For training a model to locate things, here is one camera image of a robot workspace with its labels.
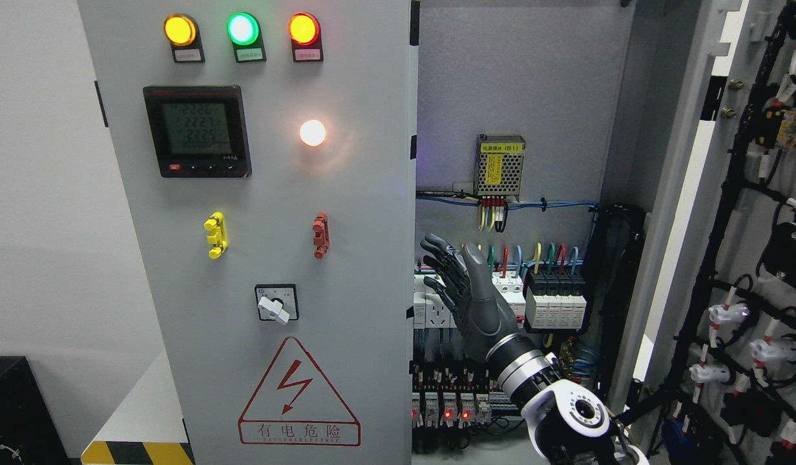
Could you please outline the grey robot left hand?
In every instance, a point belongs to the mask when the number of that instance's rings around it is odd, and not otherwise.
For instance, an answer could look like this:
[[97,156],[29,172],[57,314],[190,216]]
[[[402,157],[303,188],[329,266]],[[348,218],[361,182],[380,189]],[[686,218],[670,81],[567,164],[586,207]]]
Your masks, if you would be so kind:
[[505,336],[518,333],[519,327],[509,304],[492,283],[486,257],[472,243],[456,251],[432,233],[424,236],[421,247],[428,251],[424,264],[443,281],[425,277],[424,284],[439,295],[454,317],[466,356],[487,361],[492,348]]

